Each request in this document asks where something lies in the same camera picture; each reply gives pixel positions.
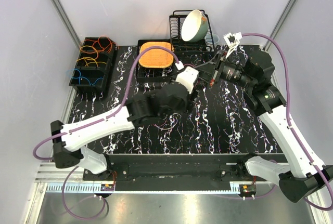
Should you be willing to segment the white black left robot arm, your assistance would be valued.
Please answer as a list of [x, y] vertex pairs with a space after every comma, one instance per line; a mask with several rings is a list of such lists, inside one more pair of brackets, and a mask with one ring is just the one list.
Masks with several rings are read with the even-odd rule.
[[189, 110], [196, 92], [194, 86], [199, 72], [186, 67], [176, 79], [160, 89], [136, 94], [109, 112], [73, 124], [60, 125], [54, 137], [54, 162], [56, 168], [81, 167], [95, 174], [100, 180], [112, 175], [112, 167], [106, 156], [87, 147], [99, 138], [135, 129], [145, 125], [161, 125], [168, 115]]

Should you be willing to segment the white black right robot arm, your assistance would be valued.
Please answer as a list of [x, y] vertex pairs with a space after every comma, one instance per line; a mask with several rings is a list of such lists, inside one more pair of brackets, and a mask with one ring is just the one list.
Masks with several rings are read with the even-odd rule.
[[332, 166], [325, 165], [306, 143], [287, 111], [287, 101], [271, 83], [275, 67], [268, 53], [254, 51], [241, 66], [231, 62], [225, 52], [217, 52], [195, 68], [200, 79], [211, 85], [222, 79], [242, 87], [248, 108], [269, 129], [287, 159], [287, 165], [279, 165], [256, 154], [246, 155], [236, 165], [239, 179], [269, 181], [294, 203], [332, 181]]

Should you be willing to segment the black flat tray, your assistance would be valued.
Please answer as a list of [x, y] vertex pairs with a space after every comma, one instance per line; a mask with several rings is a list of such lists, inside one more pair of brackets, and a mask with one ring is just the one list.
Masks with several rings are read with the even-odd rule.
[[[210, 60], [215, 53], [215, 46], [208, 46], [203, 39], [194, 43], [182, 40], [178, 41], [175, 38], [162, 39], [161, 42], [171, 44], [174, 53], [184, 65], [200, 65]], [[135, 71], [136, 81], [138, 83], [169, 82], [172, 76], [176, 74], [177, 69], [175, 64], [164, 69], [144, 68], [138, 64]]]

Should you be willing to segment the light blue cup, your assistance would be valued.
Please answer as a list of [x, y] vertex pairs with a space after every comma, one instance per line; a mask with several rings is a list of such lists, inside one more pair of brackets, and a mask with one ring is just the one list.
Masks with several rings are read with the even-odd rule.
[[217, 34], [207, 34], [204, 38], [206, 45], [217, 45], [220, 41], [220, 37]]

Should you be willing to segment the white ceramic bowl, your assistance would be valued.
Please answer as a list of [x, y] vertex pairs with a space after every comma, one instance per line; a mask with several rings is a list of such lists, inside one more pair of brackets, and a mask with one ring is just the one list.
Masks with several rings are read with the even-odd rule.
[[191, 11], [185, 18], [181, 38], [185, 42], [197, 42], [206, 36], [209, 29], [208, 18], [198, 9]]

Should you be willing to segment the black compartment bin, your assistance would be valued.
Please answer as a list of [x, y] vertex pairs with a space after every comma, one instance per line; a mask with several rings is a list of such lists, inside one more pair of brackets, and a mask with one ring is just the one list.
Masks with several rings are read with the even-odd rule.
[[80, 44], [69, 86], [77, 93], [104, 93], [117, 56], [117, 44], [107, 36], [86, 37]]

